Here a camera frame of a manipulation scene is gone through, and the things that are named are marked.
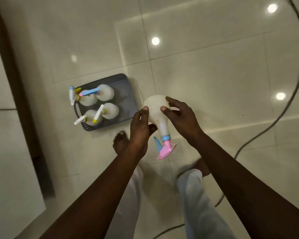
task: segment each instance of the pink nozzle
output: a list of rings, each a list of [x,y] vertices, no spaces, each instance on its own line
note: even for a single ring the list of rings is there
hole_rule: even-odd
[[[171,141],[170,140],[166,140],[164,141],[164,146],[163,148],[161,149],[161,151],[159,152],[159,157],[158,159],[163,159],[165,158],[168,154],[170,154],[173,149],[176,147],[175,144],[171,144]]]

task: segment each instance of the white tile floor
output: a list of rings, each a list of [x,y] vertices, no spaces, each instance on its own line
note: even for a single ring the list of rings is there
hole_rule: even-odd
[[[285,0],[0,0],[0,8],[56,191],[18,239],[38,238],[113,160],[114,135],[129,133],[129,123],[99,132],[74,126],[69,85],[125,73],[139,107],[154,94],[187,102],[234,155],[282,111],[299,71],[299,24]],[[172,127],[171,134],[178,147],[167,160],[156,160],[153,140],[143,158],[135,238],[183,222],[175,177],[199,154]],[[238,161],[299,208],[299,94]],[[221,191],[212,176],[204,185],[216,202]],[[218,210],[238,238],[248,238],[226,200]],[[185,238],[184,229],[162,238]]]

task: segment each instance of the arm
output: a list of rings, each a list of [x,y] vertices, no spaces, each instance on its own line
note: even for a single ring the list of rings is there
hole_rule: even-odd
[[[41,239],[104,238],[134,169],[147,151],[148,107],[131,122],[127,147],[92,185],[54,222]]]
[[[161,107],[177,131],[198,150],[251,238],[299,238],[299,209],[234,160],[199,127],[186,103],[166,98]]]

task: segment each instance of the left hand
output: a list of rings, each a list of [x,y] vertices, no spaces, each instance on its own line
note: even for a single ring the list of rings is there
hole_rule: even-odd
[[[146,154],[149,137],[157,130],[154,124],[149,125],[149,109],[145,106],[135,113],[131,122],[130,145],[137,149],[140,159]]]

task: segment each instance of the forearm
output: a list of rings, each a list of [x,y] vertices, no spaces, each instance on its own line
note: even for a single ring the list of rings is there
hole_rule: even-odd
[[[252,238],[299,238],[299,209],[200,132],[198,150]]]
[[[139,159],[128,145],[41,239],[104,238]]]

